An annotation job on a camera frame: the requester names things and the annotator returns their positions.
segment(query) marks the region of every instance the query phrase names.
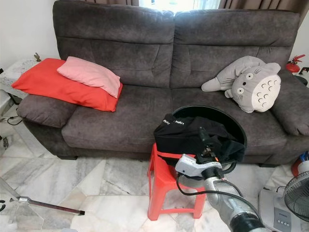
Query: black cloth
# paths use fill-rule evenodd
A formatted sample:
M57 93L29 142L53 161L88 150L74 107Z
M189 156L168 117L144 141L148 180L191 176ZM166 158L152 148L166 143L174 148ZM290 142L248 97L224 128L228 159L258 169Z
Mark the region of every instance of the black cloth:
M154 138L157 150L172 154L201 154L205 144L202 142L200 127L209 136L208 143L220 162L242 161L245 146L228 133L223 124L204 117L176 118L165 115L162 123L155 129Z

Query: plush toy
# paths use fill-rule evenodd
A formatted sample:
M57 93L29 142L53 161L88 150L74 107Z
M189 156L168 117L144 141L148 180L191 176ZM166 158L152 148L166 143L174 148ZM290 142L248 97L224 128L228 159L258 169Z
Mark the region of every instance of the plush toy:
M242 57L204 83L202 90L226 90L225 96L233 98L243 111L265 112L273 106L279 94L279 70L277 63L265 64L255 57Z

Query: fan grille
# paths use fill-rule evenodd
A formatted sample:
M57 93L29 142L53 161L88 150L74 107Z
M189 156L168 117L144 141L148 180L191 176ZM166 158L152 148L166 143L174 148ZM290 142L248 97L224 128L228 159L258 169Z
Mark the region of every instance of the fan grille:
M309 171L294 177L287 184L284 201L297 217L309 222Z

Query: electric fan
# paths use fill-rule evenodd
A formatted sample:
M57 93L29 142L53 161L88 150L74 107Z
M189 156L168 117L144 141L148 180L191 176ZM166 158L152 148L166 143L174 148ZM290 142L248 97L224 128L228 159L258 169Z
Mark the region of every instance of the electric fan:
M309 171L294 177L284 193L263 189L259 210L268 228L279 232L300 232L300 219L309 222Z

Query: red plastic stool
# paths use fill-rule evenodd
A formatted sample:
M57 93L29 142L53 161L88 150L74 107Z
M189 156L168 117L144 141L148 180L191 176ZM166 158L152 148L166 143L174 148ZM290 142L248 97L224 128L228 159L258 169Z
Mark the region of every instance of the red plastic stool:
M168 191L173 189L178 189L176 184L175 168L166 164L166 162L158 155L170 158L180 158L181 155L169 154L158 152L156 144L153 145L153 150L151 153L150 164L148 168L148 178L149 178L149 208L148 208L148 218L151 221L158 219L160 214L172 214L172 213L193 213L193 218L200 218L202 215L206 194L200 194L196 196L194 208L178 208L178 209L162 209L165 195ZM151 171L154 171L154 186L151 186ZM180 184L182 189L189 189ZM204 191L204 188L194 188L197 191Z

